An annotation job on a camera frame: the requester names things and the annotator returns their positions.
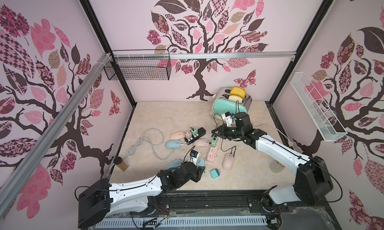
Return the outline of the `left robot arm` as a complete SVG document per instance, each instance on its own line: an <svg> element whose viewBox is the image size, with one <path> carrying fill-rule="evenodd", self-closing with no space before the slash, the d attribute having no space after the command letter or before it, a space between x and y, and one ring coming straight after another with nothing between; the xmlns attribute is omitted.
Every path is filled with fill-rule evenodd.
<svg viewBox="0 0 384 230"><path fill-rule="evenodd" d="M205 161L198 158L196 162L181 163L141 181L110 183L101 179L78 196L78 228L91 227L110 215L152 210L156 207L155 197L173 193L188 181L197 183L205 169Z"/></svg>

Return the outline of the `pink power strip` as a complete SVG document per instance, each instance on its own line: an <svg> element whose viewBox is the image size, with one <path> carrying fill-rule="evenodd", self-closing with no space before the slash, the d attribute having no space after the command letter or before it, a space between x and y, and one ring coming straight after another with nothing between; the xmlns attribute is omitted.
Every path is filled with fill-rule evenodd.
<svg viewBox="0 0 384 230"><path fill-rule="evenodd" d="M207 156L206 156L206 162L213 163L217 158L217 150L218 146L211 147Z"/></svg>

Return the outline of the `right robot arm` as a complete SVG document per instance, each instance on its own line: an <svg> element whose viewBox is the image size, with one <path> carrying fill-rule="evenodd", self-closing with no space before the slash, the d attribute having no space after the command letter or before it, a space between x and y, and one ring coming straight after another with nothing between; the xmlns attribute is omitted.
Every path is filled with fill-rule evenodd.
<svg viewBox="0 0 384 230"><path fill-rule="evenodd" d="M212 134L229 141L242 142L269 155L295 176L293 184L272 187L264 192L262 204L265 209L298 201L314 206L334 189L334 177L328 172L322 158L311 158L281 145L265 131L255 129L245 112L234 114L234 120L235 126L223 123L212 130Z"/></svg>

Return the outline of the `green charger plug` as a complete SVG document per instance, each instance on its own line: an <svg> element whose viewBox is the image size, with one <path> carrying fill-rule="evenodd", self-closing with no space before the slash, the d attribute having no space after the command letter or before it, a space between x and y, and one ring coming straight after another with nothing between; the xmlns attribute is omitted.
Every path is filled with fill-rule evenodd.
<svg viewBox="0 0 384 230"><path fill-rule="evenodd" d="M218 142L218 137L217 136L213 136L212 137L212 142L211 142L211 147L215 148L216 145L217 145L217 142Z"/></svg>

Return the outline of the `teal charger plug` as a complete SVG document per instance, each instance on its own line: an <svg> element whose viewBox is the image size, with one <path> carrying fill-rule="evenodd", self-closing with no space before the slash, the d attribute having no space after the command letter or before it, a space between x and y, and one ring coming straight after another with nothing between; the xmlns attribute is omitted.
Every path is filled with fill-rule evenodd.
<svg viewBox="0 0 384 230"><path fill-rule="evenodd" d="M220 176L220 171L218 169L213 169L210 171L210 175L213 179L216 179Z"/></svg>

